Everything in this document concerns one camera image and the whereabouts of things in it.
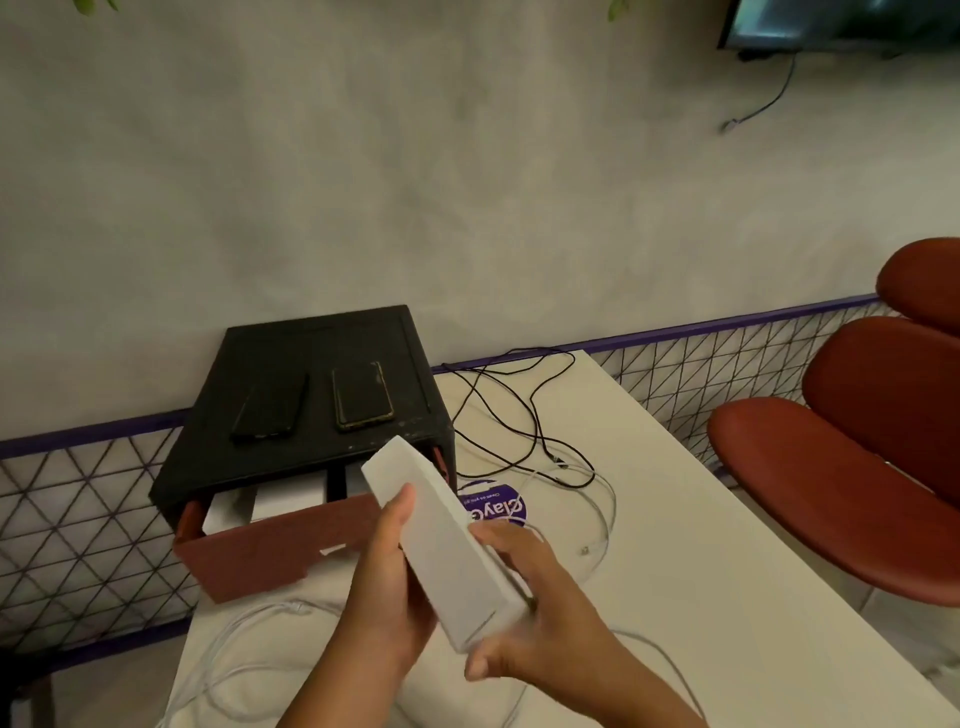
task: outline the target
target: green leaf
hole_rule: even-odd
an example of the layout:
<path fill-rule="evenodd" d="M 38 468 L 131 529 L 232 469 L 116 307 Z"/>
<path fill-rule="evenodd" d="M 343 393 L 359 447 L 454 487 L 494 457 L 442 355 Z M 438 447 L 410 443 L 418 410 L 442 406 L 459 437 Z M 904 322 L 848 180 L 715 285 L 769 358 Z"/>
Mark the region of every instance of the green leaf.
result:
<path fill-rule="evenodd" d="M 612 0 L 607 11 L 607 19 L 613 23 L 620 15 L 630 9 L 630 0 Z"/>

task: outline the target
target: person's right hand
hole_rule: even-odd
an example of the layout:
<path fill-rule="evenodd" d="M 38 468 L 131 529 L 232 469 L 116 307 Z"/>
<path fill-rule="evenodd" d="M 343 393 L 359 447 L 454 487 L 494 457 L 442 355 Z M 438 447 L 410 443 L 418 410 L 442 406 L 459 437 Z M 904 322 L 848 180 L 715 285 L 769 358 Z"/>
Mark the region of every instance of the person's right hand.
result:
<path fill-rule="evenodd" d="M 531 619 L 473 648 L 468 680 L 522 680 L 607 728 L 704 725 L 610 631 L 548 544 L 500 520 L 473 523 L 470 532 L 523 577 L 536 608 Z"/>

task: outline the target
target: hand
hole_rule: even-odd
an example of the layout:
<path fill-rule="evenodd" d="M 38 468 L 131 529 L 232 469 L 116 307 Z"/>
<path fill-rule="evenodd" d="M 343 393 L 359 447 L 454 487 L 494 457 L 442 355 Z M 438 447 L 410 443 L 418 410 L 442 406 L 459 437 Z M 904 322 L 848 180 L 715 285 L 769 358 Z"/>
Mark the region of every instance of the hand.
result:
<path fill-rule="evenodd" d="M 473 648 L 468 680 L 522 680 L 607 728 L 704 725 L 610 631 L 548 544 L 501 520 L 473 523 L 470 532 L 523 577 L 536 608 L 531 619 Z"/>
<path fill-rule="evenodd" d="M 405 676 L 426 647 L 437 616 L 400 550 L 400 531 L 414 511 L 408 483 L 383 507 L 353 575 L 339 630 L 356 636 Z"/>

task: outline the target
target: black cable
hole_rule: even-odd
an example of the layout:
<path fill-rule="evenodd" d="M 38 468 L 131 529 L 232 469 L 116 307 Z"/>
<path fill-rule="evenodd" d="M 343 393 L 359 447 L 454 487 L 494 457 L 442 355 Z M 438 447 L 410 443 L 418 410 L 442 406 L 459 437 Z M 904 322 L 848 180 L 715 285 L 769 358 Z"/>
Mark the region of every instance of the black cable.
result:
<path fill-rule="evenodd" d="M 497 361 L 502 361 L 502 360 L 504 360 L 505 357 L 509 357 L 509 356 L 511 356 L 512 354 L 518 353 L 518 352 L 546 352 L 546 353 L 542 353 L 542 354 L 537 358 L 536 361 L 534 361 L 532 364 L 529 364 L 529 365 L 523 367 L 522 369 L 515 369 L 515 370 L 512 370 L 512 371 L 510 371 L 510 372 L 505 372 L 505 371 L 496 370 L 496 369 L 490 369 L 490 366 L 493 365 L 494 363 L 496 363 Z M 553 355 L 556 355 L 556 354 L 562 354 L 562 355 L 565 355 L 565 356 L 569 356 L 569 357 L 570 357 L 570 360 L 566 363 L 566 366 L 564 366 L 559 372 L 557 372 L 556 374 L 554 374 L 554 375 L 552 375 L 552 376 L 549 376 L 548 378 L 546 378 L 544 381 L 542 381 L 540 384 L 538 384 L 538 385 L 534 388 L 534 391 L 530 393 L 530 403 L 529 403 L 529 404 L 527 404 L 527 402 L 524 401 L 523 397 L 521 397 L 520 394 L 518 394 L 513 387 L 511 387 L 509 384 L 507 384 L 505 381 L 502 381 L 502 380 L 499 378 L 499 377 L 501 377 L 501 376 L 512 376 L 512 375 L 517 375 L 517 374 L 520 374 L 520 373 L 523 373 L 523 372 L 529 372 L 529 371 L 535 369 L 537 366 L 539 366 L 539 364 L 541 364 L 542 361 L 544 361 L 544 360 L 547 359 L 548 357 L 553 356 Z M 547 445 L 546 445 L 547 442 L 550 442 L 550 443 L 555 443 L 555 444 L 557 444 L 557 445 L 560 445 L 560 446 L 562 446 L 562 447 L 564 447 L 564 448 L 569 449 L 570 451 L 572 451 L 573 453 L 575 453 L 575 454 L 577 455 L 577 457 L 579 457 L 581 460 L 584 461 L 584 463 L 586 464 L 586 466 L 587 466 L 587 468 L 588 468 L 589 470 L 591 470 L 591 471 L 593 470 L 593 465 L 590 463 L 590 461 L 587 459 L 587 457 L 586 457 L 582 452 L 580 452 L 577 448 L 573 447 L 572 445 L 570 445 L 568 442 L 566 442 L 566 441 L 564 441 L 564 440 L 560 440 L 560 439 L 555 438 L 555 437 L 548 437 L 547 435 L 544 434 L 544 432 L 543 432 L 543 425 L 542 425 L 542 422 L 540 421 L 540 412 L 538 411 L 538 409 L 537 409 L 537 404 L 536 404 L 536 402 L 535 402 L 535 397 L 537 396 L 537 392 L 539 392 L 540 389 L 542 389 L 542 388 L 543 388 L 546 384 L 548 384 L 549 382 L 551 382 L 551 381 L 553 381 L 554 379 L 558 378 L 559 376 L 562 376 L 563 374 L 565 374 L 565 373 L 570 369 L 570 367 L 573 366 L 573 364 L 574 364 L 575 362 L 576 362 L 576 356 L 575 356 L 574 354 L 570 353 L 570 352 L 565 352 L 565 351 L 563 351 L 563 350 L 561 350 L 561 349 L 552 349 L 552 348 L 549 348 L 549 347 L 538 347 L 538 348 L 510 349 L 508 352 L 505 352 L 505 353 L 503 353 L 503 354 L 501 354 L 501 355 L 499 355 L 499 356 L 494 357 L 493 359 L 491 359 L 490 361 L 488 361 L 486 364 L 484 364 L 482 367 L 479 367 L 479 368 L 478 368 L 478 367 L 465 367 L 465 368 L 463 368 L 463 369 L 456 370 L 456 369 L 454 369 L 453 367 L 451 367 L 451 366 L 448 365 L 448 364 L 443 364 L 442 366 L 444 367 L 444 369 L 446 369 L 448 372 L 456 375 L 458 378 L 460 378 L 460 379 L 462 379 L 464 382 L 466 382 L 467 385 L 469 385 L 469 391 L 467 392 L 467 396 L 464 397 L 464 400 L 460 403 L 460 406 L 457 408 L 457 411 L 454 413 L 453 417 L 451 418 L 451 422 L 454 423 L 454 432 L 456 432 L 456 434 L 458 434 L 461 438 L 463 438 L 464 440 L 466 440 L 467 442 L 469 442 L 469 443 L 470 443 L 471 445 L 473 445 L 475 448 L 481 449 L 481 450 L 484 451 L 486 454 L 492 455 L 493 457 L 495 457 L 495 458 L 496 458 L 497 460 L 499 460 L 500 462 L 505 463 L 504 467 L 498 468 L 498 469 L 493 470 L 493 471 L 490 471 L 490 472 L 488 472 L 488 473 L 460 473 L 460 472 L 457 472 L 457 475 L 459 475 L 459 476 L 462 477 L 462 478 L 474 479 L 474 478 L 481 478 L 481 477 L 489 477 L 489 476 L 491 476 L 491 475 L 497 475 L 497 474 L 503 473 L 503 472 L 508 471 L 508 470 L 510 470 L 510 469 L 515 469 L 515 470 L 523 471 L 523 472 L 525 472 L 525 473 L 538 473 L 538 474 L 540 474 L 542 477 L 545 477 L 545 478 L 547 478 L 548 480 L 553 481 L 553 482 L 556 483 L 557 485 L 560 485 L 560 486 L 562 486 L 562 487 L 564 487 L 564 488 L 570 488 L 570 489 L 573 489 L 573 490 L 579 490 L 579 489 L 581 489 L 581 488 L 586 488 L 590 483 L 592 483 L 593 480 L 594 480 L 595 477 L 596 477 L 596 474 L 595 474 L 595 473 L 592 473 L 592 474 L 590 475 L 589 479 L 587 480 L 587 482 L 585 482 L 585 483 L 567 483 L 565 480 L 561 480 L 561 479 L 559 479 L 559 478 L 557 478 L 557 477 L 553 477 L 552 475 L 547 475 L 547 474 L 545 474 L 545 473 L 540 473 L 539 471 L 537 471 L 537 470 L 535 470 L 535 469 L 533 469 L 533 468 L 528 468 L 528 467 L 526 467 L 526 466 L 523 465 L 523 462 L 524 462 L 525 460 L 527 460 L 531 455 L 533 455 L 534 450 L 537 449 L 537 444 L 540 443 L 540 448 L 543 450 L 543 453 L 551 460 L 551 462 L 555 463 L 555 464 L 558 465 L 560 468 L 565 468 L 565 467 L 567 467 L 567 464 L 566 464 L 566 462 L 562 459 L 562 457 L 560 457 L 559 455 L 555 454 L 554 452 L 552 452 L 552 451 L 550 450 L 550 448 L 547 447 Z M 470 380 L 469 380 L 464 374 L 462 374 L 462 372 L 467 372 L 467 373 L 471 373 L 471 374 L 476 374 L 476 378 L 473 380 L 473 382 L 470 382 Z M 533 431 L 533 432 L 527 432 L 526 430 L 520 429 L 520 428 L 518 428 L 518 427 L 514 427 L 514 426 L 512 426 L 512 425 L 508 425 L 506 422 L 504 422 L 504 420 L 503 420 L 499 415 L 496 414 L 495 411 L 493 411 L 493 408 L 490 406 L 490 403 L 487 402 L 486 398 L 480 393 L 480 391 L 479 391 L 478 388 L 477 388 L 477 387 L 479 386 L 479 384 L 480 384 L 480 380 L 481 380 L 482 378 L 484 378 L 484 377 L 486 377 L 486 378 L 488 378 L 488 379 L 492 379 L 492 380 L 495 381 L 497 384 L 499 384 L 501 387 L 503 387 L 504 389 L 506 389 L 508 392 L 510 392 L 510 394 L 512 394 L 512 395 L 514 396 L 514 399 L 516 399 L 516 400 L 523 406 L 523 408 L 526 410 L 527 414 L 530 416 L 531 421 L 533 422 L 533 425 L 534 425 L 534 431 Z M 506 429 L 510 430 L 511 432 L 513 432 L 513 433 L 515 433 L 515 434 L 517 434 L 517 435 L 521 435 L 521 436 L 526 437 L 526 438 L 529 438 L 529 439 L 531 440 L 530 449 L 527 450 L 526 454 L 524 454 L 521 458 L 519 458 L 518 460 L 510 460 L 510 459 L 504 457 L 503 455 L 500 455 L 499 453 L 494 452 L 494 451 L 491 450 L 491 449 L 485 448 L 484 446 L 480 445 L 480 444 L 479 444 L 478 442 L 476 442 L 475 440 L 469 438 L 467 435 L 465 435 L 463 432 L 461 432 L 459 429 L 456 428 L 457 418 L 460 417 L 460 414 L 464 411 L 464 408 L 467 406 L 467 402 L 469 401 L 469 399 L 470 399 L 474 394 L 480 399 L 481 402 L 483 402 L 483 405 L 487 408 L 487 411 L 490 412 L 490 414 L 493 416 L 493 418 L 494 418 L 501 426 L 505 427 Z"/>
<path fill-rule="evenodd" d="M 755 116 L 760 116 L 763 112 L 772 107 L 777 101 L 783 98 L 783 94 L 786 93 L 786 89 L 790 86 L 790 81 L 793 79 L 793 72 L 797 70 L 797 55 L 793 54 L 790 59 L 790 70 L 787 71 L 786 81 L 783 82 L 783 88 L 780 89 L 780 93 L 774 97 L 774 100 L 760 107 L 753 113 L 748 113 L 746 116 L 743 116 L 739 119 L 728 119 L 723 124 L 720 125 L 720 133 L 727 133 L 734 127 L 738 127 L 743 124 L 745 121 L 750 121 Z"/>

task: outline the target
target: television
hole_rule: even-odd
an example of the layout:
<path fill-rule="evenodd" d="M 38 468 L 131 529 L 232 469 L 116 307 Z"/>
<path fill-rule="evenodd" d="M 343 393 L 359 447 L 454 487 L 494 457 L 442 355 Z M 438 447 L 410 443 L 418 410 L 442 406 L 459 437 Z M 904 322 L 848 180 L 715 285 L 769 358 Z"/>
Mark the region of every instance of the television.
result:
<path fill-rule="evenodd" d="M 733 0 L 720 47 L 760 54 L 960 49 L 960 0 Z"/>

